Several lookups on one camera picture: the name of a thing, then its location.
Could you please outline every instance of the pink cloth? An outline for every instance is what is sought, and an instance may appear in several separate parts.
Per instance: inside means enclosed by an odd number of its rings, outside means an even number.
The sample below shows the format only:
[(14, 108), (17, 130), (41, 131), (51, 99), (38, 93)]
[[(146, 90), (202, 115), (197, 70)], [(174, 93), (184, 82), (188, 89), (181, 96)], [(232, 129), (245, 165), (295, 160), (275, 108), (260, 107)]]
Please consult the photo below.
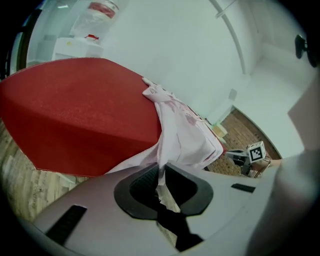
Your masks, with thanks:
[(203, 169), (215, 161), (224, 149), (207, 125), (173, 93), (146, 78), (142, 80), (149, 86), (142, 94), (154, 102), (162, 133), (154, 146), (108, 173), (150, 163), (158, 163), (161, 169), (169, 161)]

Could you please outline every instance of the white cube with marker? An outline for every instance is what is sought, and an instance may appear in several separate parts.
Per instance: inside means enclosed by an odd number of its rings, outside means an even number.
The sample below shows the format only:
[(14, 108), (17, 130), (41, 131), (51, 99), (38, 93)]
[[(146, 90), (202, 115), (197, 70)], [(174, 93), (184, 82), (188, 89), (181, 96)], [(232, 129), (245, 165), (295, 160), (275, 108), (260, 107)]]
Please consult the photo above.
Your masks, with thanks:
[(252, 144), (247, 148), (250, 163), (255, 163), (265, 159), (266, 149), (263, 141)]

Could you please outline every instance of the crumpled fabric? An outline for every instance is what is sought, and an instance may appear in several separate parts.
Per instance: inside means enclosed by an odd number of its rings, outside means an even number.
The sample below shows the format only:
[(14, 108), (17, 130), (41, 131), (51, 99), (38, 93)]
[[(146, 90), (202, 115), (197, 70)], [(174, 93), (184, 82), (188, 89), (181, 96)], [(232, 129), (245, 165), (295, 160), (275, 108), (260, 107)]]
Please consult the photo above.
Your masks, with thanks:
[(108, 174), (151, 163), (158, 163), (162, 170), (169, 161), (203, 169), (215, 161), (224, 149), (205, 122), (173, 93), (145, 77), (142, 80), (149, 86), (142, 94), (154, 102), (162, 133), (154, 146), (121, 162)]

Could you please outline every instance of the red surface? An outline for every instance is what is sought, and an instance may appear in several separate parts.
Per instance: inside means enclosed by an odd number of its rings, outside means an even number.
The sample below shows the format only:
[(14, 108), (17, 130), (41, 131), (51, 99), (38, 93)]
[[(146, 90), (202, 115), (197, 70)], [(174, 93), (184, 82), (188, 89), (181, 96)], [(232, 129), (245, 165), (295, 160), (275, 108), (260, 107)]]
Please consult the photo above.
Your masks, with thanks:
[(57, 60), (0, 83), (0, 114), (37, 169), (98, 176), (157, 143), (142, 77), (102, 58)]

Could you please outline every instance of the red table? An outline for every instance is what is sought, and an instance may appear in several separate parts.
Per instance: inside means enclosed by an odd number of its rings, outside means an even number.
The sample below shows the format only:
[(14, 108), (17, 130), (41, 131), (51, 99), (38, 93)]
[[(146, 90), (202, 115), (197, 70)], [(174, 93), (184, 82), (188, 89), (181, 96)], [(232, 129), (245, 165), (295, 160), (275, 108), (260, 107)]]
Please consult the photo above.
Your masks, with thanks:
[(147, 85), (103, 58), (64, 59), (0, 83), (0, 115), (37, 169), (98, 176), (157, 143), (161, 125)]

